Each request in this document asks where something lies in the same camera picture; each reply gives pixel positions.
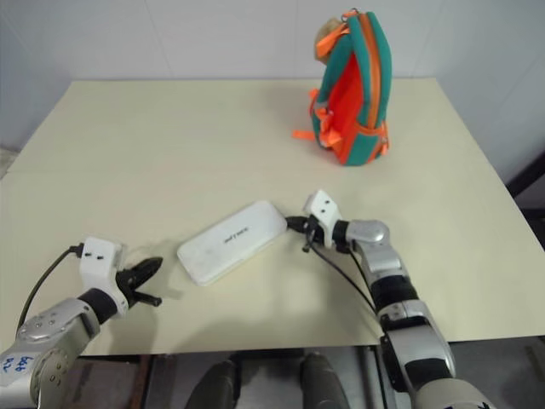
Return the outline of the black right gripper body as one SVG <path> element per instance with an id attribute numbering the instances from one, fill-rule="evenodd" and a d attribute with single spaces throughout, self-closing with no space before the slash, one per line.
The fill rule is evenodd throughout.
<path id="1" fill-rule="evenodd" d="M 319 226 L 318 218 L 316 216 L 303 216 L 303 230 L 304 236 L 307 233 L 313 235 L 313 245 L 323 244 L 323 229 Z"/>

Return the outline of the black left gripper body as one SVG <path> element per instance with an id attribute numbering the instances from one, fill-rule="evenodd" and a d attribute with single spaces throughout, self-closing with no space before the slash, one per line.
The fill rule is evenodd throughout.
<path id="1" fill-rule="evenodd" d="M 127 301 L 128 309 L 131 309 L 136 304 L 136 276 L 137 271 L 135 268 L 126 268 L 118 271 L 115 276 L 116 284 Z"/>

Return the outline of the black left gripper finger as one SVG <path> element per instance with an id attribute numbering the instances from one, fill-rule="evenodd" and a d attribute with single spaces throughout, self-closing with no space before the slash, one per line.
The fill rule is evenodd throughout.
<path id="1" fill-rule="evenodd" d="M 144 285 L 161 268 L 163 260 L 160 256 L 149 257 L 134 265 L 130 269 L 129 285 Z"/>
<path id="2" fill-rule="evenodd" d="M 140 291 L 133 291 L 133 298 L 135 303 L 144 303 L 152 307 L 158 307 L 163 302 L 161 297 L 155 297 L 153 295 L 146 294 Z"/>

